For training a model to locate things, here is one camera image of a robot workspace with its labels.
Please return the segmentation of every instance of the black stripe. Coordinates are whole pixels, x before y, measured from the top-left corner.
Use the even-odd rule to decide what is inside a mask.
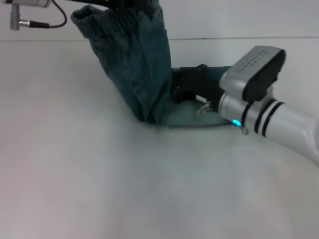
[[[268,126],[268,123],[271,119],[271,116],[275,113],[275,111],[278,109],[279,106],[281,106],[282,104],[284,104],[283,102],[278,102],[272,109],[271,111],[269,112],[266,120],[265,120],[265,123],[264,123],[264,126],[263,126],[263,130],[262,130],[262,136],[263,137],[266,137],[266,130],[267,130],[267,126]]]
[[[258,133],[258,128],[259,128],[259,125],[260,125],[260,121],[263,117],[263,114],[266,112],[266,110],[269,108],[269,106],[275,101],[274,98],[272,98],[271,100],[269,100],[267,102],[267,104],[264,106],[263,110],[260,111],[259,115],[258,115],[258,118],[255,122],[255,133]]]
[[[246,120],[246,116],[247,116],[247,113],[248,113],[250,107],[251,107],[251,104],[246,105],[246,108],[245,108],[245,110],[243,112],[243,115],[241,116],[240,122],[241,122],[241,125],[243,127],[245,127],[245,120]]]

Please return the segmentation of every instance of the white table surface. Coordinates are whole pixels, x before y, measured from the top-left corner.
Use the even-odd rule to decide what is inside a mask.
[[[319,115],[319,41],[171,41],[174,66],[280,46],[275,94]],[[319,169],[230,126],[137,122],[88,42],[0,43],[1,239],[317,239]]]

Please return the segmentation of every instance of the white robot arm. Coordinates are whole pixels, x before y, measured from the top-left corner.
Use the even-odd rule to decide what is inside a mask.
[[[286,53],[256,46],[233,65],[219,82],[225,93],[218,114],[248,131],[269,138],[319,166],[319,119],[273,97],[272,84]]]

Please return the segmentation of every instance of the metal connector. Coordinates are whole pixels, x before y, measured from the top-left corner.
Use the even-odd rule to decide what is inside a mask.
[[[241,126],[240,129],[241,129],[241,132],[242,132],[243,135],[248,135],[248,133],[249,133],[248,129],[246,129],[243,126]]]
[[[20,20],[19,21],[20,26],[30,27],[30,21],[28,20]]]
[[[207,101],[198,111],[197,111],[197,115],[198,116],[202,116],[203,114],[205,114],[208,109],[211,108],[211,102]]]

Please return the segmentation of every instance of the robotic arm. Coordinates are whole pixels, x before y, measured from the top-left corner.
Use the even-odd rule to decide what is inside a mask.
[[[319,167],[319,119],[273,97],[286,53],[271,46],[256,46],[233,65],[218,82],[207,66],[189,69],[194,79],[173,85],[175,101],[197,99],[248,134],[253,131],[310,159]]]

